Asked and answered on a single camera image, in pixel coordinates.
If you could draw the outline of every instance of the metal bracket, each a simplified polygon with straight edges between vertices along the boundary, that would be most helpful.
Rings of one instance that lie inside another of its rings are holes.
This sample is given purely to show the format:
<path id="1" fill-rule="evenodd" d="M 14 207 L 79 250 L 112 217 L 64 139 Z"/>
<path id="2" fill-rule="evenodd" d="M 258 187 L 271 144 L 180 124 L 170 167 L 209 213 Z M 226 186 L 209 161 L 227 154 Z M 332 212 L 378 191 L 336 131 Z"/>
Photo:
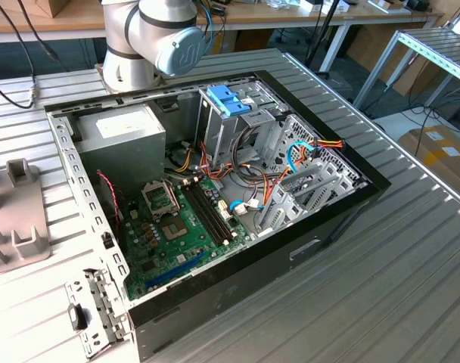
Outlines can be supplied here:
<path id="1" fill-rule="evenodd" d="M 87 358 L 129 337 L 127 311 L 107 269 L 85 270 L 65 284 L 65 291 L 70 322 L 80 332 Z"/>

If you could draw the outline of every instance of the table leg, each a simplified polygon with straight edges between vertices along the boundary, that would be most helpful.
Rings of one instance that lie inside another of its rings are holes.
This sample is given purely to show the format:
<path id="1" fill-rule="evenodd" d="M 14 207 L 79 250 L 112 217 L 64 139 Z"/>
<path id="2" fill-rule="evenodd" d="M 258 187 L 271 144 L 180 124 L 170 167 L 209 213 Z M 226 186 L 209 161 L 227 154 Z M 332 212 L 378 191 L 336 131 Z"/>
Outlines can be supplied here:
<path id="1" fill-rule="evenodd" d="M 371 87 L 373 87 L 374 83 L 376 82 L 376 79 L 380 76 L 384 67 L 387 65 L 388 58 L 395 50 L 396 44 L 398 43 L 398 36 L 399 30 L 397 30 L 395 34 L 393 34 L 393 37 L 391 38 L 390 42 L 385 48 L 383 54 L 381 55 L 380 59 L 378 59 L 375 68 L 373 68 L 373 70 L 371 71 L 363 87 L 361 87 L 361 90 L 359 91 L 355 101 L 353 102 L 354 107 L 360 108 L 362 103 L 365 101 L 366 97 L 368 96 L 368 93 L 371 91 Z"/>
<path id="2" fill-rule="evenodd" d="M 429 29 L 431 28 L 437 19 L 429 19 L 425 23 L 422 29 Z M 399 62 L 398 66 L 396 66 L 395 71 L 392 73 L 390 78 L 387 80 L 387 85 L 391 85 L 393 82 L 395 82 L 396 78 L 398 78 L 401 74 L 402 71 L 405 69 L 409 61 L 412 59 L 412 55 L 415 53 L 412 49 L 409 49 L 406 51 L 405 55 L 403 56 L 402 60 Z"/>
<path id="3" fill-rule="evenodd" d="M 437 89 L 434 91 L 434 93 L 427 99 L 427 102 L 425 102 L 425 107 L 429 107 L 432 102 L 435 101 L 435 98 L 438 97 L 438 95 L 443 91 L 443 89 L 449 84 L 450 80 L 454 76 L 452 74 L 447 74 L 447 77 L 440 83 L 440 85 L 437 87 Z"/>
<path id="4" fill-rule="evenodd" d="M 321 68 L 319 68 L 319 72 L 329 71 L 331 65 L 334 62 L 334 59 L 336 58 L 336 54 L 339 52 L 339 48 L 341 48 L 341 45 L 343 44 L 344 38 L 346 38 L 348 30 L 350 30 L 350 25 L 347 23 L 345 23 L 344 25 L 340 25 L 337 28 L 337 32 L 334 35 L 333 41 L 328 49 L 326 57 L 322 61 Z"/>

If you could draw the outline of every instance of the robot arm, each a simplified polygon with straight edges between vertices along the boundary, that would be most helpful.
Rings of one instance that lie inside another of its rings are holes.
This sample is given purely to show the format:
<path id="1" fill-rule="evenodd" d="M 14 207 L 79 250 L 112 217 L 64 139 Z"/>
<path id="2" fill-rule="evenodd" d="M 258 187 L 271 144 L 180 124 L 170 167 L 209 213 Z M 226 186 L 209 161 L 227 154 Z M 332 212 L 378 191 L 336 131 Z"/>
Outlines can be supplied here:
<path id="1" fill-rule="evenodd" d="M 118 92 L 150 88 L 154 67 L 169 76 L 191 70 L 205 49 L 191 0 L 104 0 L 104 81 Z"/>

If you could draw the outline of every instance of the aluminum table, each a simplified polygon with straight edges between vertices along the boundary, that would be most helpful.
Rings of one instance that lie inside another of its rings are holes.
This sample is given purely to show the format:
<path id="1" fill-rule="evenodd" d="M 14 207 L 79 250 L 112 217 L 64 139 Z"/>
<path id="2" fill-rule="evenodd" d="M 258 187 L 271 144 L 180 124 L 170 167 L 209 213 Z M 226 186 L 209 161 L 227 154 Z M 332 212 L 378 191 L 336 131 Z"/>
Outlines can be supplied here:
<path id="1" fill-rule="evenodd" d="M 150 361 L 460 362 L 460 196 L 288 54 L 205 57 L 184 80 L 250 69 L 268 70 L 393 184 L 337 243 Z M 28 78 L 1 83 L 26 99 Z M 25 157 L 42 171 L 53 256 L 0 275 L 0 361 L 78 363 L 63 285 L 98 257 L 41 105 L 105 90 L 93 70 L 39 84 L 35 110 L 0 97 L 0 168 Z M 97 361 L 137 362 L 136 348 L 122 343 Z"/>
<path id="2" fill-rule="evenodd" d="M 409 50 L 388 79 L 388 85 L 393 84 L 404 71 L 415 52 L 449 73 L 427 100 L 425 106 L 430 106 L 453 77 L 460 79 L 460 36 L 448 28 L 397 30 L 356 96 L 354 107 L 361 107 L 399 43 L 409 47 Z"/>

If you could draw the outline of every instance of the expansion slot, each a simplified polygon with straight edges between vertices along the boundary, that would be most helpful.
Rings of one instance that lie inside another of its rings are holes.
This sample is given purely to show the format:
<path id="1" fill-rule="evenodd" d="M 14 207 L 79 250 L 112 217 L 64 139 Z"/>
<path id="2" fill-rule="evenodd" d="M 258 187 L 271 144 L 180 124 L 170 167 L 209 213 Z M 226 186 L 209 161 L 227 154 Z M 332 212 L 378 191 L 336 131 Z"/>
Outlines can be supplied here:
<path id="1" fill-rule="evenodd" d="M 164 274 L 161 274 L 159 276 L 156 276 L 155 278 L 152 278 L 148 281 L 145 282 L 145 287 L 146 289 L 149 289 L 150 287 L 153 287 L 154 285 L 158 285 L 163 283 L 164 281 L 169 280 L 170 278 L 174 278 L 176 275 L 181 274 L 184 271 L 189 270 L 190 268 L 195 267 L 200 259 L 205 256 L 205 252 L 200 253 L 198 256 L 196 256 L 194 259 L 191 259 L 185 263 L 182 263 L 180 266 L 177 266 Z"/>
<path id="2" fill-rule="evenodd" d="M 221 220 L 211 202 L 198 184 L 187 185 L 182 188 L 183 194 L 191 205 L 194 214 L 211 235 L 217 246 L 222 246 L 225 241 L 233 239 L 232 233 Z"/>

